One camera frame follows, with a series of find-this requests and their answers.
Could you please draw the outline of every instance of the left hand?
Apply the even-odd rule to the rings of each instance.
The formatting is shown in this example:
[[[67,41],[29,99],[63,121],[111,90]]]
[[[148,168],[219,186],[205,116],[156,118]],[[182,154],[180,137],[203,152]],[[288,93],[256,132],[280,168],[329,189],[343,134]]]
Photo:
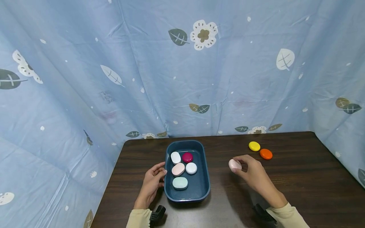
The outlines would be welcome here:
[[[167,170],[164,168],[165,162],[158,163],[150,168],[143,180],[141,191],[134,203],[133,209],[147,209],[154,200],[158,188],[164,186]]]

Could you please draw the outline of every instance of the hand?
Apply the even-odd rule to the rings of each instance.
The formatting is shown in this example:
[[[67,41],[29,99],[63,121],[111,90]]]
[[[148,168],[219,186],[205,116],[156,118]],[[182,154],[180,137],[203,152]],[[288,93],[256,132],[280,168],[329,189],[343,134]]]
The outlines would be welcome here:
[[[233,169],[234,173],[242,177],[247,184],[259,193],[273,208],[282,208],[288,201],[285,196],[279,192],[265,169],[261,165],[261,162],[257,161],[250,155],[242,155],[233,158],[240,163],[246,163],[248,168],[247,172],[239,169]]]
[[[165,162],[158,163],[150,168],[143,179],[141,191],[134,203],[133,209],[147,209],[154,200],[158,188],[164,186],[167,170],[164,168]]]

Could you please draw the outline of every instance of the light pink soap case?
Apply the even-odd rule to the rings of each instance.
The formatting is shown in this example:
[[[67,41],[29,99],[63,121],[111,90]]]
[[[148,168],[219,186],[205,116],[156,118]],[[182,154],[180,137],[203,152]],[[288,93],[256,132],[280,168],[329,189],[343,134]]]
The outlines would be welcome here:
[[[183,174],[183,172],[185,171],[185,165],[182,163],[177,163],[174,167],[172,167],[172,175],[174,175],[174,177],[178,177],[181,174]]]
[[[232,172],[233,172],[233,169],[240,169],[240,170],[242,169],[241,163],[239,163],[239,162],[237,162],[233,159],[229,160],[228,166],[229,166],[229,168],[231,169]]]

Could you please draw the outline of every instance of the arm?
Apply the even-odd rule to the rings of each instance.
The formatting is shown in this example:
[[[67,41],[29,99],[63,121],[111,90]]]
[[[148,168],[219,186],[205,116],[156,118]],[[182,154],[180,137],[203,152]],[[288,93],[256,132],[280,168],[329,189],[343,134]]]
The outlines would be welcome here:
[[[164,186],[165,175],[167,170],[164,169],[165,162],[161,162],[149,169],[145,178],[141,191],[137,197],[132,212],[129,215],[126,228],[148,228],[152,211],[148,209],[154,200],[158,188]]]
[[[247,164],[247,172],[240,169],[233,169],[233,172],[242,177],[253,190],[270,204],[271,207],[266,211],[278,222],[279,227],[309,228],[297,209],[291,206],[285,196],[276,189],[261,162],[249,155],[238,156],[233,159]]]

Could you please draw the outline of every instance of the blue plastic tray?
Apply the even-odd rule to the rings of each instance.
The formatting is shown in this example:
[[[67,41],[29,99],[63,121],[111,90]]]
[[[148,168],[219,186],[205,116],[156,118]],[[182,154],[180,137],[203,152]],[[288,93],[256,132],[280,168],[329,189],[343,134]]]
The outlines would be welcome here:
[[[188,187],[184,190],[176,190],[172,186],[172,167],[170,154],[174,151],[179,152],[182,157],[184,153],[189,152],[193,155],[193,162],[197,166],[197,172],[194,175],[186,171],[180,175],[188,180]],[[176,141],[171,143],[166,150],[165,169],[168,171],[165,176],[165,194],[173,202],[197,202],[205,199],[210,192],[210,180],[208,173],[207,160],[203,145],[196,140]]]

